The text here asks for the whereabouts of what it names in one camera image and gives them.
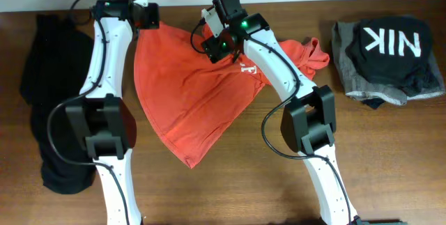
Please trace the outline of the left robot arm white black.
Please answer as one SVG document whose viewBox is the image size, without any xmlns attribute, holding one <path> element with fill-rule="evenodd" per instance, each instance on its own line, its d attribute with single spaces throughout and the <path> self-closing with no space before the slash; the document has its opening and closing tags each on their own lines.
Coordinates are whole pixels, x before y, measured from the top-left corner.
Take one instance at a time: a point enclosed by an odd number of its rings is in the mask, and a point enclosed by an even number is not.
<svg viewBox="0 0 446 225">
<path fill-rule="evenodd" d="M 91 14 L 95 38 L 89 71 L 64 110 L 87 165 L 97 169 L 107 223 L 140 225 L 131 169 L 137 127 L 123 101 L 122 81 L 130 43 L 141 30 L 159 27 L 158 6 L 149 0 L 97 0 Z"/>
</svg>

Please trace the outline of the dark navy folded garment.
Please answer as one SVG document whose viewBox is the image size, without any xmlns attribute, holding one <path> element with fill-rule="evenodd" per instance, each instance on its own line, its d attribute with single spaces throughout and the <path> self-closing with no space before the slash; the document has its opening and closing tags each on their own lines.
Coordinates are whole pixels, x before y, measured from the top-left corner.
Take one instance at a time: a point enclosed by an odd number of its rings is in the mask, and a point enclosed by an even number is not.
<svg viewBox="0 0 446 225">
<path fill-rule="evenodd" d="M 362 104 L 367 105 L 372 109 L 378 109 L 384 103 L 385 101 L 381 98 L 366 99 L 362 101 Z"/>
</svg>

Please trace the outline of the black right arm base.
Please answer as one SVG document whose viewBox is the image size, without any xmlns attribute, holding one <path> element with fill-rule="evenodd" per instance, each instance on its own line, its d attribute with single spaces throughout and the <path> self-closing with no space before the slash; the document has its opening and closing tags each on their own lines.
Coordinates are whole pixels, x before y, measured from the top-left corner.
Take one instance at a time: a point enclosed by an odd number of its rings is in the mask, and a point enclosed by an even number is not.
<svg viewBox="0 0 446 225">
<path fill-rule="evenodd" d="M 408 225 L 408 222 L 397 219 L 365 220 L 356 216 L 351 225 Z"/>
</svg>

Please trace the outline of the grey folded garment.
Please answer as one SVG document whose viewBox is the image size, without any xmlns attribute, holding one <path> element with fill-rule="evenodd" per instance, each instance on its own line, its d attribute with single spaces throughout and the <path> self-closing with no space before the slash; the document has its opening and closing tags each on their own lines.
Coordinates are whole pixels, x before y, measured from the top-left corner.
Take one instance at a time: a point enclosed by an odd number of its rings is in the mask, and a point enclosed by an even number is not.
<svg viewBox="0 0 446 225">
<path fill-rule="evenodd" d="M 445 83 L 434 54 L 428 59 L 428 71 L 433 75 L 434 86 L 423 88 L 417 95 L 408 96 L 393 86 L 368 82 L 356 71 L 352 60 L 346 54 L 346 48 L 353 41 L 353 29 L 357 24 L 336 22 L 332 27 L 332 57 L 346 96 L 360 102 L 381 98 L 385 103 L 402 106 L 409 100 L 425 100 L 445 94 Z"/>
</svg>

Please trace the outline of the red t-shirt white print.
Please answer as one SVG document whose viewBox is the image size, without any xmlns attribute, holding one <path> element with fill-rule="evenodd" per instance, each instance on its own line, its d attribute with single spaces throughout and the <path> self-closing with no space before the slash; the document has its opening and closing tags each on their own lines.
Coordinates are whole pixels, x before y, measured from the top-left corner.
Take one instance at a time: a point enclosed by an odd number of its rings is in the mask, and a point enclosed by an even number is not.
<svg viewBox="0 0 446 225">
<path fill-rule="evenodd" d="M 161 142 L 194 168 L 223 132 L 269 84 L 245 55 L 218 63 L 193 50 L 212 33 L 161 23 L 139 33 L 134 84 L 144 113 Z"/>
</svg>

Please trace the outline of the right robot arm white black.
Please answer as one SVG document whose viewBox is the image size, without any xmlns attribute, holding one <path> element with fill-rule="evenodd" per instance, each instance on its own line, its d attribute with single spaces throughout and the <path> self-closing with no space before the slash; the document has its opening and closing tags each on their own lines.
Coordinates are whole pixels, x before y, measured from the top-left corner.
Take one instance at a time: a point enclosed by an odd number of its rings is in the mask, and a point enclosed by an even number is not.
<svg viewBox="0 0 446 225">
<path fill-rule="evenodd" d="M 283 111 L 281 133 L 292 150 L 273 152 L 304 162 L 313 182 L 325 224 L 356 224 L 358 216 L 344 187 L 335 150 L 337 129 L 335 98 L 329 86 L 317 86 L 304 75 L 280 46 L 269 23 L 248 14 L 240 0 L 213 0 L 201 16 L 213 37 L 202 43 L 208 58 L 217 62 L 227 54 L 243 54 L 256 65 L 277 92 L 281 102 L 261 123 Z"/>
</svg>

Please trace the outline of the black folded shirt white letters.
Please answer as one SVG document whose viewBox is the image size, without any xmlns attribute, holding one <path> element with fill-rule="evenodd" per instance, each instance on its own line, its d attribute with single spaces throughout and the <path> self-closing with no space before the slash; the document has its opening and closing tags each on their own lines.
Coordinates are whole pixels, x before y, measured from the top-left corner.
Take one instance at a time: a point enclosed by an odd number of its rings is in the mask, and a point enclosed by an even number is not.
<svg viewBox="0 0 446 225">
<path fill-rule="evenodd" d="M 432 46 L 427 23 L 390 16 L 361 20 L 346 54 L 368 82 L 419 93 L 431 83 L 427 66 Z"/>
</svg>

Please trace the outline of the black crumpled garment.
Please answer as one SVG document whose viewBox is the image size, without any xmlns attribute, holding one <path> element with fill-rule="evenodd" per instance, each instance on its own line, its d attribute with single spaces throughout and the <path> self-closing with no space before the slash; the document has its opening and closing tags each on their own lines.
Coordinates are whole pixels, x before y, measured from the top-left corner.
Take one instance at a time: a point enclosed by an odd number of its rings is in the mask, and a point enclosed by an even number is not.
<svg viewBox="0 0 446 225">
<path fill-rule="evenodd" d="M 79 94 L 89 70 L 93 39 L 72 20 L 36 15 L 36 34 L 26 58 L 20 95 L 31 108 L 30 125 L 38 144 L 43 185 L 57 194 L 78 194 L 90 187 L 95 168 L 82 150 L 64 110 L 49 114 Z"/>
</svg>

